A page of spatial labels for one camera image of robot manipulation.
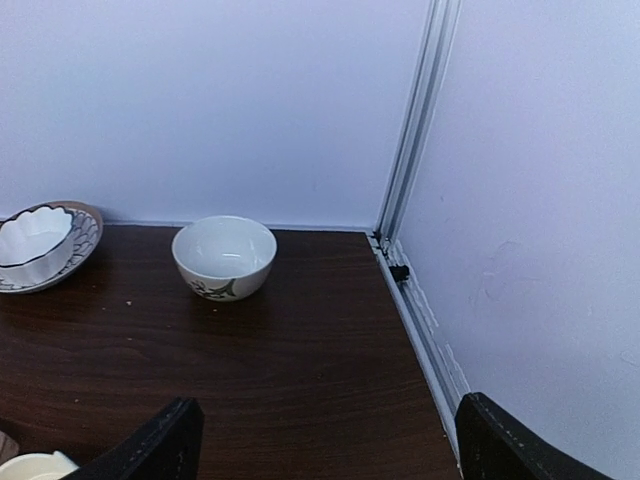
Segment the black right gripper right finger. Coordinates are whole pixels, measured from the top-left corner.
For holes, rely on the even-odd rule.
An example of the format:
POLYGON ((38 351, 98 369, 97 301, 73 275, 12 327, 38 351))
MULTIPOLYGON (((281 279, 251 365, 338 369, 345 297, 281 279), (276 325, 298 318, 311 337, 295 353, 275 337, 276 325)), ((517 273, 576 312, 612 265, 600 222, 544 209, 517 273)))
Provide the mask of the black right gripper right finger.
POLYGON ((481 392, 463 396, 455 427, 464 479, 608 479, 544 441, 481 392))

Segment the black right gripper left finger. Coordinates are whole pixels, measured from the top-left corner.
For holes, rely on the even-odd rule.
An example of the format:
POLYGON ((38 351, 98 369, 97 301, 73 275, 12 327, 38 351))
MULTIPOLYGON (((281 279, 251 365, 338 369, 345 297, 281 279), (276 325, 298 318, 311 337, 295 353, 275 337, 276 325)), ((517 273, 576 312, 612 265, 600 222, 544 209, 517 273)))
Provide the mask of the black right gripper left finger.
POLYGON ((177 397, 122 443, 66 477, 195 480, 203 428, 204 413, 198 401, 177 397))

